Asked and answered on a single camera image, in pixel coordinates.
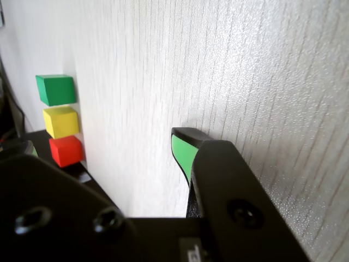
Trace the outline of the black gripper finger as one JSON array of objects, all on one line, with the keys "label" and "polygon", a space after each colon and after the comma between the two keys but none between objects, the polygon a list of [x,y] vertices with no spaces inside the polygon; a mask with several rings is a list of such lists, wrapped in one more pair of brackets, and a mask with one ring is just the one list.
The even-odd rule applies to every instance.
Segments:
[{"label": "black gripper finger", "polygon": [[215,260],[308,261],[232,142],[174,127],[171,150],[208,223]]},{"label": "black gripper finger", "polygon": [[15,147],[1,152],[1,261],[141,261],[120,209]]}]

